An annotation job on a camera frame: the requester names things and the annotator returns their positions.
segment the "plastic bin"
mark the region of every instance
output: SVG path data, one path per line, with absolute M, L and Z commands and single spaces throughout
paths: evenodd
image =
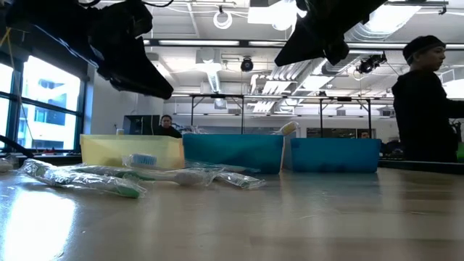
M 188 134 L 183 136 L 186 160 L 235 165 L 278 174 L 281 170 L 283 136 Z
M 157 158 L 157 167 L 184 166 L 182 139 L 168 136 L 81 135 L 82 160 L 90 165 L 122 166 L 122 156 L 134 153 Z
M 294 138 L 292 167 L 304 173 L 375 173 L 380 148 L 379 139 Z

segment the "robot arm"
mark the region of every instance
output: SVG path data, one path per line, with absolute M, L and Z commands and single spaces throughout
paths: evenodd
M 145 54 L 141 35 L 152 29 L 153 18 L 146 3 L 125 0 L 97 9 L 99 2 L 14 0 L 5 18 L 11 28 L 21 22 L 36 26 L 97 68 L 118 91 L 169 99 L 173 87 Z
M 344 34 L 386 0 L 297 0 L 307 15 L 297 21 L 294 33 L 275 58 L 278 66 L 325 57 L 335 65 L 349 53 Z

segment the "security camera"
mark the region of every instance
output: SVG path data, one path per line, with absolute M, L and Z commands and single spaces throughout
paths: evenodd
M 251 57 L 245 57 L 241 62 L 240 69 L 242 72 L 251 72 L 253 70 L 253 62 Z

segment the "workbench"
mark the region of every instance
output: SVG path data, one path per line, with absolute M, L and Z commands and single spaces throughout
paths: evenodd
M 0 260 L 463 260 L 459 175 L 265 179 L 254 191 L 159 182 L 126 199 L 0 176 Z

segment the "yellow plastic bin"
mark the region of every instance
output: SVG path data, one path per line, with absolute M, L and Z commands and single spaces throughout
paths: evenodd
M 150 154 L 157 158 L 157 167 L 184 166 L 182 139 L 168 136 L 81 135 L 82 161 L 89 165 L 122 166 L 122 157 Z

